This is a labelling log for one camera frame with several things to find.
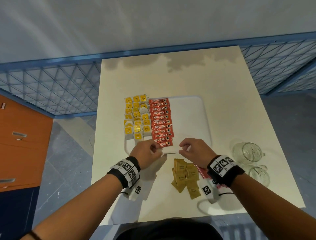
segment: table surface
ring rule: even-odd
[[[127,156],[124,98],[143,93],[151,98],[200,96],[214,151],[231,157],[232,146],[238,142],[258,144],[266,154],[258,165],[268,168],[269,189],[305,207],[239,47],[102,60],[92,184]],[[141,174],[150,190],[146,200],[131,202],[120,195],[101,225],[246,212],[233,194],[210,204],[204,195],[191,200],[187,189],[178,193],[171,185],[173,159],[183,157],[168,154],[166,158]]]

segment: clear glass mug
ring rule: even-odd
[[[232,155],[235,161],[242,164],[252,164],[258,162],[262,156],[261,148],[252,142],[241,142],[233,146]]]
[[[268,168],[265,165],[253,166],[253,165],[239,165],[246,174],[252,177],[254,180],[261,183],[263,186],[269,186],[270,176],[268,174]]]

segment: orange cabinet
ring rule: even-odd
[[[53,119],[0,95],[0,192],[39,186]]]

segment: white tray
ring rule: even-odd
[[[178,153],[179,144],[185,138],[203,139],[211,146],[210,128],[203,100],[199,96],[168,97],[171,110],[172,127],[174,132],[173,146],[162,149],[164,154]],[[125,140],[125,152],[130,154],[135,147],[134,139]]]

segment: bracelet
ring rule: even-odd
[[[128,187],[131,189],[140,179],[139,171],[140,166],[137,159],[129,156],[110,167],[110,171],[107,172],[107,174],[116,176],[121,182],[123,188]]]
[[[207,174],[213,179],[214,184],[225,184],[230,187],[237,175],[245,171],[226,155],[218,155],[207,165]]]

